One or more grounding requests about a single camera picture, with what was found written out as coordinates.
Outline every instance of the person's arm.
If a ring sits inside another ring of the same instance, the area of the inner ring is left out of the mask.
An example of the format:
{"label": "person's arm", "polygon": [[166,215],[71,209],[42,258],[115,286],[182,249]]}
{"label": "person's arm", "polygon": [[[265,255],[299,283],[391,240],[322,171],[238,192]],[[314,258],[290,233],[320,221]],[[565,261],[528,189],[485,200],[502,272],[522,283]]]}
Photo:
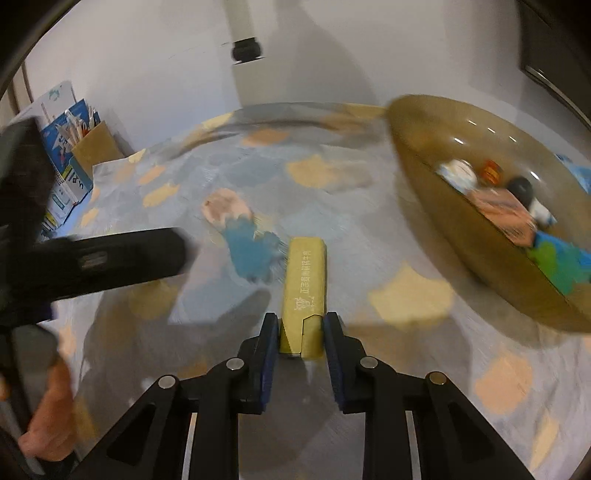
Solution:
{"label": "person's arm", "polygon": [[[18,446],[25,456],[57,462],[74,449],[76,429],[70,383],[70,371],[59,358],[48,372],[47,391],[27,432],[18,439]],[[6,400],[9,395],[8,386],[0,376],[0,400]]]}

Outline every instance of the pen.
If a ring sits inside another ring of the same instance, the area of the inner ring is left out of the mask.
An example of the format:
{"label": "pen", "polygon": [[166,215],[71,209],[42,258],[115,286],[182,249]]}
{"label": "pen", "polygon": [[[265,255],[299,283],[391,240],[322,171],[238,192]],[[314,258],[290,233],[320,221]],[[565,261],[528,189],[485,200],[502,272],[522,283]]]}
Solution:
{"label": "pen", "polygon": [[57,125],[56,124],[56,129],[57,132],[64,137],[64,139],[66,140],[66,142],[68,142],[69,146],[73,147],[74,146],[74,142],[72,141],[72,138],[70,137],[70,133],[68,132],[67,128],[63,125]]}
{"label": "pen", "polygon": [[95,119],[92,116],[92,107],[88,106],[88,130],[92,130],[95,127]]}
{"label": "pen", "polygon": [[77,119],[69,110],[66,110],[64,114],[68,120],[68,130],[72,135],[72,139],[74,140],[74,143],[78,143],[80,140],[82,140],[82,130],[78,132]]}

